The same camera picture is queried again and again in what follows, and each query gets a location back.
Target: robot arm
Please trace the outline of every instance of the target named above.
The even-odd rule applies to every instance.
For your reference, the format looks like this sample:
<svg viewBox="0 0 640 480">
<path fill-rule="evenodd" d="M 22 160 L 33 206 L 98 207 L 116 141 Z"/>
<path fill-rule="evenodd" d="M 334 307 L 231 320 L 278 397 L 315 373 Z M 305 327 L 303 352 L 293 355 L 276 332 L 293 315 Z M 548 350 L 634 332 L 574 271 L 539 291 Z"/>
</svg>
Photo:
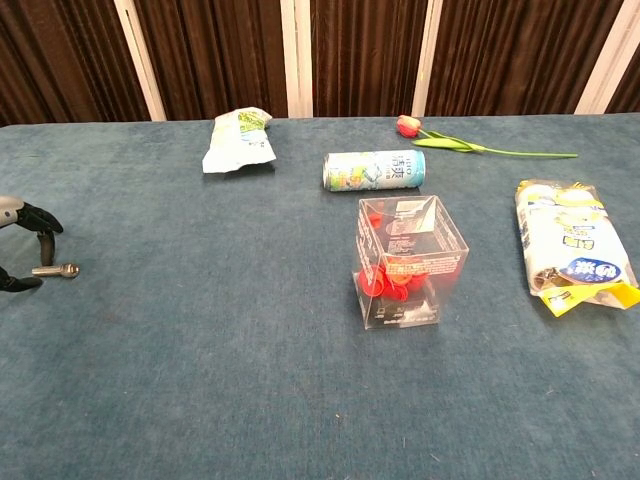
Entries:
<svg viewBox="0 0 640 480">
<path fill-rule="evenodd" d="M 0 196 L 0 229 L 17 224 L 32 232 L 37 232 L 40 241 L 42 265 L 52 265 L 56 244 L 54 233 L 62 233 L 60 222 L 46 210 L 34 207 L 17 197 Z M 42 284 L 39 278 L 11 277 L 0 267 L 0 291 L 21 292 Z"/>
</svg>

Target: brown curtain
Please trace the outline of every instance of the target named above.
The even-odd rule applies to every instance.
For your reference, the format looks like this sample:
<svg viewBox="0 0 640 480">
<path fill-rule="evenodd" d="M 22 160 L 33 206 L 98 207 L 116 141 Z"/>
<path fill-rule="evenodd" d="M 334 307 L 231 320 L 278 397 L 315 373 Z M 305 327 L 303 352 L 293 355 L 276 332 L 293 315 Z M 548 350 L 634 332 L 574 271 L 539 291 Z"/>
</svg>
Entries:
<svg viewBox="0 0 640 480">
<path fill-rule="evenodd" d="M 622 112 L 640 112 L 640 47 L 636 49 L 607 107 L 607 113 Z"/>
<path fill-rule="evenodd" d="M 410 113 L 427 0 L 311 0 L 314 115 Z"/>
<path fill-rule="evenodd" d="M 573 113 L 622 0 L 444 0 L 425 115 Z"/>
<path fill-rule="evenodd" d="M 168 120 L 287 116 L 279 0 L 136 0 Z"/>
<path fill-rule="evenodd" d="M 112 1 L 0 0 L 0 124 L 149 120 Z"/>
</svg>

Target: snack package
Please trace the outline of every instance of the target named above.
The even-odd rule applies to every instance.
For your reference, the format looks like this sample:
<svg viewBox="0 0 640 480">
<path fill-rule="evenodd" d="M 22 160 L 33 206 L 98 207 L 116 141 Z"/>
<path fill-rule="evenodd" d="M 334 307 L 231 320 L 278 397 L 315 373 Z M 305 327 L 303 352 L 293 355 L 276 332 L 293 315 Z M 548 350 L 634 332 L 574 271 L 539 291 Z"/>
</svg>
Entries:
<svg viewBox="0 0 640 480">
<path fill-rule="evenodd" d="M 516 206 L 531 295 L 556 317 L 581 302 L 624 309 L 640 302 L 627 252 L 593 186 L 524 180 Z"/>
<path fill-rule="evenodd" d="M 239 108 L 216 117 L 209 151 L 202 159 L 204 173 L 225 173 L 245 165 L 276 159 L 265 128 L 271 120 L 259 108 Z"/>
</svg>

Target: blue carpet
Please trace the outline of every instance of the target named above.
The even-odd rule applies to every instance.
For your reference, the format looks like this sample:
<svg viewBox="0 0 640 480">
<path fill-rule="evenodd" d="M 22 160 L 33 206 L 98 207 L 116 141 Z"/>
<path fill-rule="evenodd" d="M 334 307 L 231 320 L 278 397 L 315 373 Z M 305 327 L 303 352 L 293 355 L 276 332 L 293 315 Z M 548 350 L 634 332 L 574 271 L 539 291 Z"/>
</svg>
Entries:
<svg viewBox="0 0 640 480">
<path fill-rule="evenodd" d="M 640 271 L 640 115 L 434 118 L 538 160 L 426 151 L 469 244 L 438 326 L 365 332 L 357 200 L 327 152 L 406 148 L 392 118 L 274 120 L 222 176 L 212 122 L 0 130 L 0 193 L 62 222 L 75 280 L 0 293 L 2 479 L 637 479 L 640 308 L 554 319 L 526 288 L 514 189 L 593 183 Z M 0 231 L 27 275 L 34 234 Z"/>
</svg>

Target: transparent cube box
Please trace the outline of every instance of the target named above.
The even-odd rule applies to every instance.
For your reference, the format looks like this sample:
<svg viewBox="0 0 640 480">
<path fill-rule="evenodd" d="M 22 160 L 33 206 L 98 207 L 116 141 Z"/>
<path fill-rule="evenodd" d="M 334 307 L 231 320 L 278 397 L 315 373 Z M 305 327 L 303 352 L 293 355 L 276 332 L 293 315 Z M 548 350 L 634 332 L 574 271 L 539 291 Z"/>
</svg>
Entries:
<svg viewBox="0 0 640 480">
<path fill-rule="evenodd" d="M 468 253 L 435 195 L 360 200 L 352 276 L 365 328 L 438 323 Z"/>
</svg>

